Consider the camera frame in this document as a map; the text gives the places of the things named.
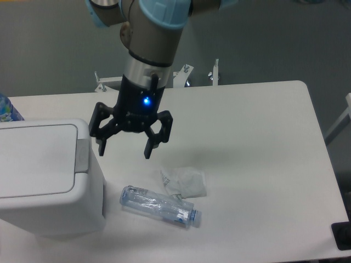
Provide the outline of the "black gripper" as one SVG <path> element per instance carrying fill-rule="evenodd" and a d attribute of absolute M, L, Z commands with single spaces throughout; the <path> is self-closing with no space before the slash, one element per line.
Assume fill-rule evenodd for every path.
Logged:
<path fill-rule="evenodd" d="M 112 108 L 102 102 L 96 103 L 89 122 L 89 134 L 99 145 L 99 156 L 104 155 L 107 140 L 120 131 L 146 133 L 146 159 L 161 142 L 169 141 L 173 117 L 167 110 L 157 113 L 164 91 L 164 88 L 157 87 L 158 83 L 159 77 L 155 73 L 146 87 L 140 87 L 123 76 L 116 105 Z M 151 126 L 157 121 L 160 121 L 161 128 L 154 133 Z"/>

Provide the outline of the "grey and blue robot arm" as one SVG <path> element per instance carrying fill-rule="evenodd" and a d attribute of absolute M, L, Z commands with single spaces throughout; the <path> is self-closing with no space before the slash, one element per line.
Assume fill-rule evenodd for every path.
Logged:
<path fill-rule="evenodd" d="M 183 29 L 193 15 L 232 5 L 234 1 L 86 1 L 98 27 L 121 25 L 120 39 L 129 53 L 116 105 L 98 102 L 89 122 L 100 156 L 107 140 L 121 131 L 146 134 L 145 158 L 168 142 L 173 117 L 158 108 Z"/>

